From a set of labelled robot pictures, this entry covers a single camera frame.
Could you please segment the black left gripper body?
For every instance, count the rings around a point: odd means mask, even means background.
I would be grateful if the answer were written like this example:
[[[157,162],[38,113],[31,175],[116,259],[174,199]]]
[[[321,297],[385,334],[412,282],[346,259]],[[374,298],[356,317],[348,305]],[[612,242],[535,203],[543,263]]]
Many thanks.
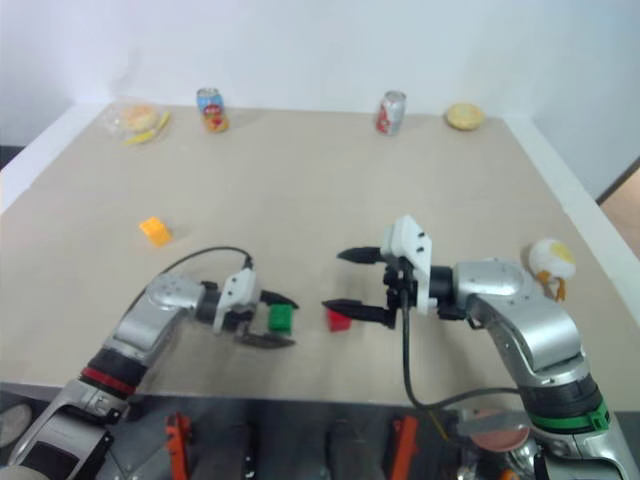
[[[266,332],[254,331],[251,327],[256,313],[254,306],[234,306],[223,316],[223,331],[237,340],[266,340]]]

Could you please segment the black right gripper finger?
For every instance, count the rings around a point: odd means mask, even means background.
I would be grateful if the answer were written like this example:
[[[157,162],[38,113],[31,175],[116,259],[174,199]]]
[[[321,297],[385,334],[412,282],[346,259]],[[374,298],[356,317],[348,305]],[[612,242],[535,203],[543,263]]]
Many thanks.
[[[373,265],[384,261],[379,247],[352,247],[339,252],[338,259],[356,264]]]
[[[328,310],[352,320],[377,323],[387,328],[395,327],[395,310],[384,307],[365,305],[361,301],[349,299],[333,299],[322,302]]]

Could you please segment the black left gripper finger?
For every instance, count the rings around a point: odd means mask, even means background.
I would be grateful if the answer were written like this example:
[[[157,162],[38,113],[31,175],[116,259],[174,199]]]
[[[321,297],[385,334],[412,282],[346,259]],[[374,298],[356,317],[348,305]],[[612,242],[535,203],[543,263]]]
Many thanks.
[[[272,292],[272,291],[268,291],[268,290],[262,290],[261,291],[261,302],[265,303],[268,306],[273,306],[273,305],[289,305],[292,308],[298,308],[299,305],[293,301],[292,299],[281,295],[279,293],[276,292]]]
[[[258,349],[280,349],[295,345],[295,341],[274,333],[258,334],[250,330],[238,331],[234,335],[237,343]]]

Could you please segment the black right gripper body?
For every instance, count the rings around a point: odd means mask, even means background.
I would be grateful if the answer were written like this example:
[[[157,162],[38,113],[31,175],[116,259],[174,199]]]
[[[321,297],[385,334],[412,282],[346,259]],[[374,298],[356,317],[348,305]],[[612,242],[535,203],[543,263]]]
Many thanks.
[[[396,317],[401,313],[405,317],[417,302],[417,280],[414,268],[406,259],[399,260],[398,267],[387,265],[383,277],[386,289],[386,308],[384,325],[388,328],[396,326]]]

